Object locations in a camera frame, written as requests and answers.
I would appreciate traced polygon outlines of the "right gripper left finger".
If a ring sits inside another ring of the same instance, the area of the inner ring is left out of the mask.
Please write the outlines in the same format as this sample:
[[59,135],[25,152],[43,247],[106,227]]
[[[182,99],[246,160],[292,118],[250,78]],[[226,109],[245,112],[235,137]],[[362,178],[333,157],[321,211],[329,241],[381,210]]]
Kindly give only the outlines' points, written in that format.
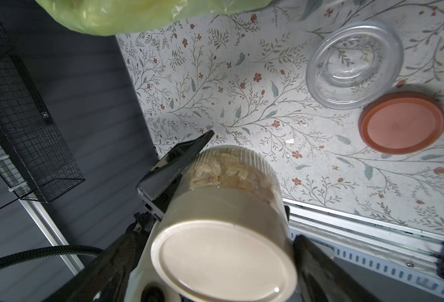
[[46,301],[123,301],[146,234],[124,234]]

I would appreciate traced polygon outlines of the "oatmeal jar with beige lid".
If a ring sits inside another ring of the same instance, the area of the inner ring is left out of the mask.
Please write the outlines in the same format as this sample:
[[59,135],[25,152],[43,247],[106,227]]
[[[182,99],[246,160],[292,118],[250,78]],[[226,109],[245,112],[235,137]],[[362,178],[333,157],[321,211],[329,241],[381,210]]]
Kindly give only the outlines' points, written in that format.
[[256,152],[206,149],[161,220],[151,260],[193,301],[286,301],[297,273],[276,172]]

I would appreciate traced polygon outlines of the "oatmeal jar with terracotta lid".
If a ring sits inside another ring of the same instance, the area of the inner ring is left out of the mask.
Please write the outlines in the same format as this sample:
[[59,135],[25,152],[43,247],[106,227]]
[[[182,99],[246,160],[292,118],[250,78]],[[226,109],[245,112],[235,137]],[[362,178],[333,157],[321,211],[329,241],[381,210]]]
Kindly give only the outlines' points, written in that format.
[[306,84],[311,96],[332,109],[360,108],[389,90],[404,63],[399,35],[376,21],[346,25],[311,55]]

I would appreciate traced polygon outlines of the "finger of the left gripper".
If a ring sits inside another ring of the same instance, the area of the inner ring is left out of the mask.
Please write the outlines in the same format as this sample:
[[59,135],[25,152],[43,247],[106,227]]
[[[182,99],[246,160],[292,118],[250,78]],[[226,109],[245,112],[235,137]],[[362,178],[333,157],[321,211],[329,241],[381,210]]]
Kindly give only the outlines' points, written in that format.
[[178,143],[141,178],[136,190],[154,218],[164,217],[183,174],[213,135],[210,130],[197,139]]

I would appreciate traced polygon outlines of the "grey bin with green bag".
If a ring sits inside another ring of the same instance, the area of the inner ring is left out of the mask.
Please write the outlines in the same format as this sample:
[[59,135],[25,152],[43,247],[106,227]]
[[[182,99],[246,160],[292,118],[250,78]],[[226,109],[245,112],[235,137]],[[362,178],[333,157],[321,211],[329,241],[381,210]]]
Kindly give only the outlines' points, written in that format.
[[156,30],[175,21],[204,15],[233,15],[263,9],[270,1],[139,1],[65,0],[37,2],[57,23],[69,30],[113,36]]

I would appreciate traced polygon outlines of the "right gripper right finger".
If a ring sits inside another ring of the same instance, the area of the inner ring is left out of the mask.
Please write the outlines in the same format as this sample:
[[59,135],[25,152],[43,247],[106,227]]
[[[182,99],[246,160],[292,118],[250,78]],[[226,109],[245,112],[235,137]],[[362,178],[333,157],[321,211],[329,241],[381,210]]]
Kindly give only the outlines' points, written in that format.
[[293,250],[302,301],[380,301],[307,237],[296,236]]

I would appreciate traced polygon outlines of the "terracotta jar lid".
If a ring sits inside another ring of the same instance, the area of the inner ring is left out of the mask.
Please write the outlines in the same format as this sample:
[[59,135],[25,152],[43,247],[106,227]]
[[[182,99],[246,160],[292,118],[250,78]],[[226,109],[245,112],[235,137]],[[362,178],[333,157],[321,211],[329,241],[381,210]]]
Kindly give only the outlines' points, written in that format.
[[423,93],[390,93],[362,111],[358,129],[361,139],[380,153],[411,154],[440,138],[444,131],[444,111]]

